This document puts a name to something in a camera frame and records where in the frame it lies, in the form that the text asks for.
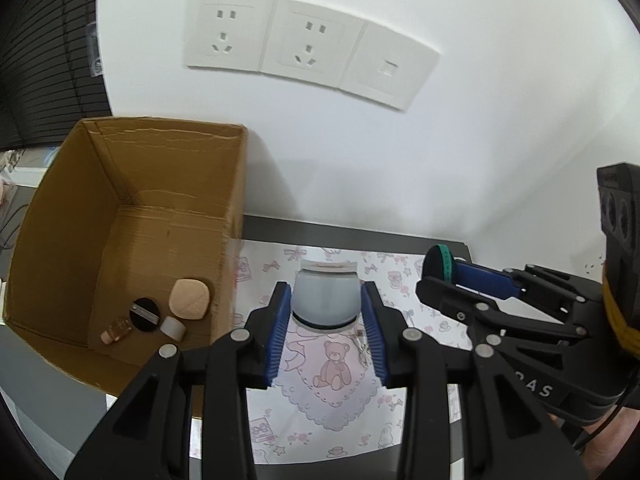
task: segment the small glass bottle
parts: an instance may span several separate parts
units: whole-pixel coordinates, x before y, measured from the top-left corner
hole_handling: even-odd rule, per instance
[[[133,327],[126,317],[117,317],[109,323],[107,330],[100,334],[100,339],[105,345],[110,345],[129,335],[132,329]]]

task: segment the makeup sponge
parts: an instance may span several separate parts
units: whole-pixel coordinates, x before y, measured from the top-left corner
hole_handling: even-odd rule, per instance
[[[202,319],[209,307],[209,289],[199,280],[177,280],[169,295],[169,309],[182,319]]]

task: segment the cable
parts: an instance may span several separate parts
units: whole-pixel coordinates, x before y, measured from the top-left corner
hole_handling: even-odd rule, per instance
[[[640,365],[636,367],[636,370],[634,370],[633,374],[631,375],[631,378],[629,379],[629,384],[626,386],[625,391],[622,393],[622,396],[620,397],[620,402],[618,403],[618,405],[607,417],[607,419],[602,424],[600,424],[596,428],[596,430],[593,431],[593,433],[588,434],[583,439],[579,440],[574,444],[574,449],[576,451],[581,451],[584,446],[586,446],[594,438],[596,438],[600,433],[602,433],[602,431],[611,423],[611,421],[618,416],[618,413],[620,413],[620,410],[622,410],[622,408],[627,403],[627,401],[629,400],[633,392],[636,390],[636,387],[638,386],[639,374],[640,374]]]
[[[11,216],[9,216],[9,218],[6,220],[6,222],[4,222],[4,224],[2,225],[2,227],[0,227],[0,234],[2,234],[2,232],[6,229],[6,227],[9,225],[9,222],[11,220],[14,219],[14,216],[16,216],[16,214],[21,210],[24,209],[26,207],[28,207],[29,204],[22,204],[20,207],[16,208],[16,210],[11,213]],[[9,250],[9,249],[13,249],[15,247],[15,244],[13,245],[9,245],[9,240],[11,239],[11,237],[15,234],[15,232],[20,228],[20,226],[22,225],[22,222],[20,222],[13,231],[11,231],[11,233],[8,235],[8,237],[6,238],[6,241],[0,245],[0,254],[2,254],[2,252],[4,250]]]

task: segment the black venetian blind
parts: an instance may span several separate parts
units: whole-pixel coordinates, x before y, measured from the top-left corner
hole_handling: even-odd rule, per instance
[[[87,58],[95,0],[2,1],[0,16],[0,150],[62,142],[78,119],[111,115]]]

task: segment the electrical outlet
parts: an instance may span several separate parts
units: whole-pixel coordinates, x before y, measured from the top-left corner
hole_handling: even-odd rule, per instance
[[[439,59],[432,48],[367,23],[338,88],[407,110]]]
[[[337,10],[278,0],[261,71],[335,87],[364,23]]]
[[[188,0],[184,63],[260,69],[273,0]]]

